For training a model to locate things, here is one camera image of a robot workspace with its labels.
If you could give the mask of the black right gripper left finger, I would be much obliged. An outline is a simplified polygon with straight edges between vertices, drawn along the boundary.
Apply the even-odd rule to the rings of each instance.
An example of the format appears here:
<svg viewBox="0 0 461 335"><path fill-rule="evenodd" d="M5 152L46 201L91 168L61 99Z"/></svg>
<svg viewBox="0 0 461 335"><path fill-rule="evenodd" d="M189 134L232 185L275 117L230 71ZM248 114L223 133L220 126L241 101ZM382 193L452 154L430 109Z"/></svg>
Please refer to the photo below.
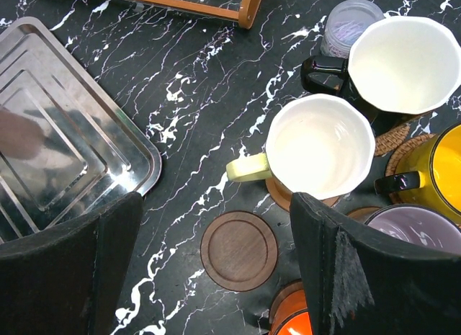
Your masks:
<svg viewBox="0 0 461 335"><path fill-rule="evenodd" d="M2 334L109 334L143 215L130 192L1 245Z"/></svg>

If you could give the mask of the dark wooden coaster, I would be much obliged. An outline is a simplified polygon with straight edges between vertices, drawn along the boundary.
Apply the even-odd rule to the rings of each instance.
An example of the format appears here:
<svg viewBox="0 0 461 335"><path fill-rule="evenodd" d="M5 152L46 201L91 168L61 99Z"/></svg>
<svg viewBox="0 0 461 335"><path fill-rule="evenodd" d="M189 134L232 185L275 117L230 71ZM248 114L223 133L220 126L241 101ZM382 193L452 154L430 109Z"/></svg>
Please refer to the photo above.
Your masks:
<svg viewBox="0 0 461 335"><path fill-rule="evenodd" d="M274 297L271 307L269 309L269 317L274 318L275 313L280 305L280 303L290 294L297 292L298 290L303 289L303 282L301 279L294 280L286 284Z"/></svg>
<svg viewBox="0 0 461 335"><path fill-rule="evenodd" d="M203 233L200 256L208 276L219 286L246 292L263 285L278 260L278 245L269 224L246 211L216 217Z"/></svg>

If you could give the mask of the black white mug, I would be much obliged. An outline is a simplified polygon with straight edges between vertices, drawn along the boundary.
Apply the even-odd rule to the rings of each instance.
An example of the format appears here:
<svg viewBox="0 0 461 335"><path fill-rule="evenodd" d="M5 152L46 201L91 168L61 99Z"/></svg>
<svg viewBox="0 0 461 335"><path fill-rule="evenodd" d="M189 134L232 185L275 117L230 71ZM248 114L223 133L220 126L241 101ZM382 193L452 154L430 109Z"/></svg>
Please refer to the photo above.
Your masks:
<svg viewBox="0 0 461 335"><path fill-rule="evenodd" d="M441 107L460 87L460 44L427 17L390 17L371 24L347 58L304 60L300 79L311 94L351 103L382 135Z"/></svg>

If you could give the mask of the purple mug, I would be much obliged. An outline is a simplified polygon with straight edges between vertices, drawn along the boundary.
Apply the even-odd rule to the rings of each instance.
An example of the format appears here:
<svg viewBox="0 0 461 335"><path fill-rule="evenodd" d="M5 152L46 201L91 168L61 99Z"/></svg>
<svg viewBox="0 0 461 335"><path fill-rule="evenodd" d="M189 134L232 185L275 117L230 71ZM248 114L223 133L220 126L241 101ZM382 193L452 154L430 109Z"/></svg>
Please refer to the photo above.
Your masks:
<svg viewBox="0 0 461 335"><path fill-rule="evenodd" d="M384 207L365 221L377 231L428 249L460 254L460 229L446 216L420 205Z"/></svg>

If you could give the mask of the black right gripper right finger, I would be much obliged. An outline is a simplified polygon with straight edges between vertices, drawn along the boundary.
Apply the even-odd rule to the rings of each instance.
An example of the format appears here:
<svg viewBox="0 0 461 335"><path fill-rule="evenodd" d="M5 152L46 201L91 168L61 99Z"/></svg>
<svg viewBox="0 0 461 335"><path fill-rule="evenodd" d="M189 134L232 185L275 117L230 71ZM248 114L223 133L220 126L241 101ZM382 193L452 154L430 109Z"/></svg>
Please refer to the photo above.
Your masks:
<svg viewBox="0 0 461 335"><path fill-rule="evenodd" d="M290 222L314 334L458 334L460 255L393 238L306 193Z"/></svg>

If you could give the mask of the woven rattan coaster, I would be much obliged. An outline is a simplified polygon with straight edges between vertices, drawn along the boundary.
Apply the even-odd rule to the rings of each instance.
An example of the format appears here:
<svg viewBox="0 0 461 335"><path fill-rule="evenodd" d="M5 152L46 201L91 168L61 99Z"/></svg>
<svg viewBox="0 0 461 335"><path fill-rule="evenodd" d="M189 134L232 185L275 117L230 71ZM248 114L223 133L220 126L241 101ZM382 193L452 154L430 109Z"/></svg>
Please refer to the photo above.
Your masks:
<svg viewBox="0 0 461 335"><path fill-rule="evenodd" d="M407 155L409 156L410 153L412 153L415 149L418 149L420 145L425 145L425 142L428 140L431 140L433 137L435 137L436 134L423 134L416 136L414 138L411 138L404 143L402 143L400 146L398 146L395 151L392 153L388 164L385 168L385 176L388 177L392 174L396 174L396 170L398 167L398 164L400 163L400 160L403 158L406 158ZM397 192L389 194L390 201L393 204L401 204L403 201L400 198L400 194Z"/></svg>
<svg viewBox="0 0 461 335"><path fill-rule="evenodd" d="M426 114L428 112L419 115L387 112L378 114L372 122L372 129L375 134L374 156L382 156L395 150L406 140L411 123Z"/></svg>

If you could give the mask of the light wooden coaster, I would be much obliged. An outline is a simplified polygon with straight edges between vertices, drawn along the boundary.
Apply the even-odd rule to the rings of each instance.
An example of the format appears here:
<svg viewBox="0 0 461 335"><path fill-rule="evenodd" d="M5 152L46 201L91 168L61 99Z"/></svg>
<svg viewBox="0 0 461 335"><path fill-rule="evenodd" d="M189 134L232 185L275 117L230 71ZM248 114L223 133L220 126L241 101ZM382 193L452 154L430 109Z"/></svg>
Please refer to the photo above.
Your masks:
<svg viewBox="0 0 461 335"><path fill-rule="evenodd" d="M271 177L265 180L267 190L271 198L287 212L290 211L290 202L292 193L284 185L282 185L276 178Z"/></svg>
<svg viewBox="0 0 461 335"><path fill-rule="evenodd" d="M346 215L359 223L366 223L367 220L376 213L380 207L361 207L350 211Z"/></svg>

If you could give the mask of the green handled white mug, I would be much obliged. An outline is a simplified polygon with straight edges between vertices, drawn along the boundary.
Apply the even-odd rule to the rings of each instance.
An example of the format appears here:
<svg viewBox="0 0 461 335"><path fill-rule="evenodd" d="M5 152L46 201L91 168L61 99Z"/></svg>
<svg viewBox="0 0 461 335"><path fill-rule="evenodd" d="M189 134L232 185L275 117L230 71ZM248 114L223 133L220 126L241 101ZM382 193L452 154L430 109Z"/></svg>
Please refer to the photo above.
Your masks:
<svg viewBox="0 0 461 335"><path fill-rule="evenodd" d="M311 94L277 113L263 153L229 162L226 173L233 182L274 177L292 193L326 200L356 189L374 152L375 136L362 113L339 97Z"/></svg>

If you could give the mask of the orange-red mug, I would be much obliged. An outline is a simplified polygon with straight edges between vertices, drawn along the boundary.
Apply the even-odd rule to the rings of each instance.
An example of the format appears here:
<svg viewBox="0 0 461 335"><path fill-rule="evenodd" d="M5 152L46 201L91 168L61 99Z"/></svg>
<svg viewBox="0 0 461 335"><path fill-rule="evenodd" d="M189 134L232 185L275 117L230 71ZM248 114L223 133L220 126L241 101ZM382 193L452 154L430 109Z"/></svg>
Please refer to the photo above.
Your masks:
<svg viewBox="0 0 461 335"><path fill-rule="evenodd" d="M269 318L269 335L312 335L310 315L304 290L288 295L279 305L274 318Z"/></svg>

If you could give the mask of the yellow mug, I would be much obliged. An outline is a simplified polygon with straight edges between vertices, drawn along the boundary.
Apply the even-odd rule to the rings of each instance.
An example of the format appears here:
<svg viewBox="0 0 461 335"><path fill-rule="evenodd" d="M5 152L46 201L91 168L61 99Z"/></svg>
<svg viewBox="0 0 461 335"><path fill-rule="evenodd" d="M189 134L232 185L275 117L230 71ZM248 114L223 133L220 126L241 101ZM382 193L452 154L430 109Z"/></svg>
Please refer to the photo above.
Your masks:
<svg viewBox="0 0 461 335"><path fill-rule="evenodd" d="M460 124L420 145L396 174L374 181L378 195L397 192L403 203L423 205L460 224Z"/></svg>

